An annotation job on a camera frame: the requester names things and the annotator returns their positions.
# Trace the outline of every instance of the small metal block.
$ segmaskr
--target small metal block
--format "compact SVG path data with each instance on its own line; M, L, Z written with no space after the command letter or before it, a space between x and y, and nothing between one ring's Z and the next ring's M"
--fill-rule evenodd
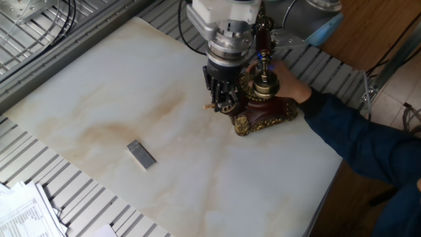
M127 148L132 152L134 157L145 167L148 169L153 164L156 163L155 159L147 152L147 150L137 141L134 140L132 143L127 145Z

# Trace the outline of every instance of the tiled floor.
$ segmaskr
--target tiled floor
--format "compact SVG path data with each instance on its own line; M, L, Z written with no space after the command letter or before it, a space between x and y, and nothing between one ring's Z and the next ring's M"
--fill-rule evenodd
M402 66L382 92L372 108L372 121L397 129L403 129L403 103L407 102L415 109L421 109L421 54ZM420 125L412 119L410 128Z

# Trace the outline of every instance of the marble surface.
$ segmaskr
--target marble surface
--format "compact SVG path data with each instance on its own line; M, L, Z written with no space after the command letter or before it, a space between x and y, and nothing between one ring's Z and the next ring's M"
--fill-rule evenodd
M134 18L6 115L175 236L301 236L340 157L302 115L237 136L206 61Z

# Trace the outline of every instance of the paper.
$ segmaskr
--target paper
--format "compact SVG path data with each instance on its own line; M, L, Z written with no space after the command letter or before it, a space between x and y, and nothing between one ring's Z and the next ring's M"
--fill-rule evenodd
M117 235L109 224L104 224L93 233L92 237L117 237Z
M10 191L10 190L9 190L9 188L8 188L8 187L6 187L6 186L4 186L4 185L0 184L0 196L1 196L2 194L5 194L5 193L9 192L9 191Z
M61 237L65 232L42 186L20 182L0 196L0 236Z

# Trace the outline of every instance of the dark blue jacket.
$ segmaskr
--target dark blue jacket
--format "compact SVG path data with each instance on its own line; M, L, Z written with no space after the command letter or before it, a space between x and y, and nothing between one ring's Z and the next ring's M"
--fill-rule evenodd
M406 132L369 122L331 94L312 90L300 108L310 127L358 174L394 185L372 236L421 236L421 140Z

